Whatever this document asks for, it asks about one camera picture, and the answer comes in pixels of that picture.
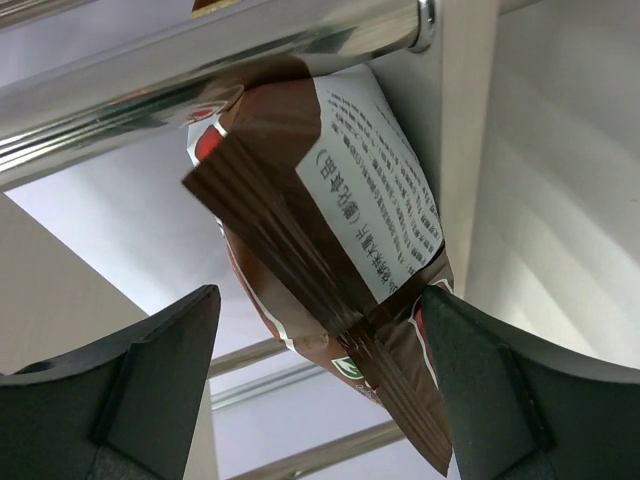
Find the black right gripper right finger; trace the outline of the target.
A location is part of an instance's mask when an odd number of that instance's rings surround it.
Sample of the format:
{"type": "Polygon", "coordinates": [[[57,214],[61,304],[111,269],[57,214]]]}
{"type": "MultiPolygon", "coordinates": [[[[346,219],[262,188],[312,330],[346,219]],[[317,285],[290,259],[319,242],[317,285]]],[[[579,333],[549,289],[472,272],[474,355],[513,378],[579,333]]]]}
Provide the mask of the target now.
{"type": "Polygon", "coordinates": [[[638,370],[551,343],[435,286],[421,306],[461,478],[638,478],[638,370]]]}

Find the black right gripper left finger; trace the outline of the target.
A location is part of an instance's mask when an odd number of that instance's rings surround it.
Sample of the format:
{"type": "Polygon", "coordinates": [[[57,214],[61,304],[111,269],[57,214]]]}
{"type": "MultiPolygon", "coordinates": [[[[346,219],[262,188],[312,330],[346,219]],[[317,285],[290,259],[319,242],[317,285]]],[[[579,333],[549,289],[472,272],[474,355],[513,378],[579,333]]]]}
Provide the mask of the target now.
{"type": "Polygon", "coordinates": [[[4,479],[181,479],[218,329],[205,285],[1,378],[4,479]]]}

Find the brown Chuba cassava chips bag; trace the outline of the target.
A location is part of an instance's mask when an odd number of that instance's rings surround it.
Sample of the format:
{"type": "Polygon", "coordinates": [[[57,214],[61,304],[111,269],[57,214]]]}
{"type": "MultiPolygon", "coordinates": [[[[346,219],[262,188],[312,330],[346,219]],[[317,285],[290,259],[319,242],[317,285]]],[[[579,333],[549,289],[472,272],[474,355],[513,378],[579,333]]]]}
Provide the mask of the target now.
{"type": "Polygon", "coordinates": [[[420,297],[454,280],[438,209],[373,71],[263,84],[188,128],[185,187],[210,210],[288,349],[384,407],[440,473],[452,440],[420,297]]]}

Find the white two-tier wooden shelf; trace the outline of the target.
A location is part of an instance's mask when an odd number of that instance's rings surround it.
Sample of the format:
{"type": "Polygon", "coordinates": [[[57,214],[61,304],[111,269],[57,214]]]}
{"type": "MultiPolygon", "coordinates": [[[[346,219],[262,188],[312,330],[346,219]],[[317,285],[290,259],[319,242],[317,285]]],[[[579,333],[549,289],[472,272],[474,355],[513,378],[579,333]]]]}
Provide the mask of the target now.
{"type": "Polygon", "coordinates": [[[639,372],[638,47],[635,1],[248,3],[4,87],[1,178],[367,63],[436,190],[452,295],[639,372]]]}

